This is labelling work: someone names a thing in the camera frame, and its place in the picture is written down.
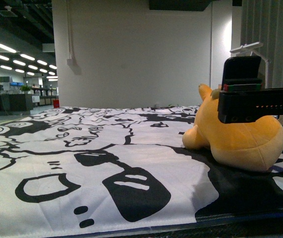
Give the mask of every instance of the yellow plush toy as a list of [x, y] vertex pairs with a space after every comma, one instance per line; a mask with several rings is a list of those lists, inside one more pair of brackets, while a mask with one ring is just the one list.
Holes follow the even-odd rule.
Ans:
[[187, 149], [203, 147], [211, 150], [221, 164], [248, 170], [267, 171], [283, 150], [283, 127], [273, 116], [251, 123], [224, 124], [218, 119], [219, 90], [200, 84], [203, 100], [194, 127], [182, 138]]

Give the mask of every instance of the bedsheet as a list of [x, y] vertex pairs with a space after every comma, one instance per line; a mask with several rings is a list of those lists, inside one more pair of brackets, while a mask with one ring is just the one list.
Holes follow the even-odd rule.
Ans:
[[62, 107], [0, 125], [0, 237], [98, 237], [283, 216], [267, 173], [218, 164], [182, 135], [198, 106]]

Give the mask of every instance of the white wall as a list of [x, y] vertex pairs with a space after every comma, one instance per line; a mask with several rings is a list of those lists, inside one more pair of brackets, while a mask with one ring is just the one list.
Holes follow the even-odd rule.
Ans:
[[67, 1], [71, 66], [65, 1], [53, 0], [61, 106], [196, 105], [200, 83], [218, 85], [231, 0], [213, 2], [204, 12], [149, 10], [148, 0]]
[[222, 83], [224, 63], [230, 58], [232, 1], [212, 2], [211, 88]]

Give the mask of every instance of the floor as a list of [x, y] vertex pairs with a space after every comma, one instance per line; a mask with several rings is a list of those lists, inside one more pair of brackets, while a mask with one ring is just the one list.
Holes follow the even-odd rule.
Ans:
[[[40, 107], [35, 107], [33, 110], [30, 111], [31, 115], [41, 113], [45, 110], [52, 109], [53, 105], [48, 105], [48, 106], [40, 106]], [[19, 120], [27, 117], [27, 115], [14, 115], [14, 116], [0, 116], [0, 124], [9, 122], [12, 120]]]

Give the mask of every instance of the ceiling light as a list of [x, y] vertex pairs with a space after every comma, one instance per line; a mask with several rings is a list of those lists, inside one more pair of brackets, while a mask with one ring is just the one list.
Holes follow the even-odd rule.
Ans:
[[35, 67], [33, 65], [28, 65], [28, 67], [31, 68], [31, 69], [38, 69], [38, 67]]
[[5, 66], [5, 65], [1, 65], [0, 67], [1, 67], [1, 68], [5, 68], [5, 69], [8, 69], [8, 70], [12, 70], [11, 67], [8, 67], [8, 66]]
[[52, 64], [50, 64], [49, 67], [52, 68], [52, 69], [57, 69], [57, 67], [52, 65]]
[[15, 51], [14, 49], [12, 48], [9, 48], [8, 46], [5, 46], [3, 44], [0, 44], [0, 48], [6, 50], [6, 51], [9, 51], [9, 52], [12, 52], [12, 53], [16, 53], [17, 51]]
[[46, 62], [44, 62], [42, 60], [38, 60], [37, 62], [40, 63], [40, 64], [43, 64], [43, 65], [47, 65], [48, 64], [48, 63], [46, 63]]
[[35, 58], [33, 58], [33, 57], [31, 57], [31, 56], [28, 56], [28, 55], [25, 55], [25, 54], [21, 54], [20, 56], [21, 56], [21, 57], [24, 57], [24, 58], [26, 58], [26, 59], [28, 59], [28, 60], [35, 60]]
[[16, 64], [19, 64], [19, 65], [22, 65], [22, 66], [26, 65], [24, 62], [21, 62], [21, 61], [18, 61], [18, 60], [14, 60], [13, 62], [16, 63]]
[[8, 58], [8, 57], [1, 56], [1, 55], [0, 55], [0, 59], [2, 59], [2, 60], [9, 60], [9, 58]]

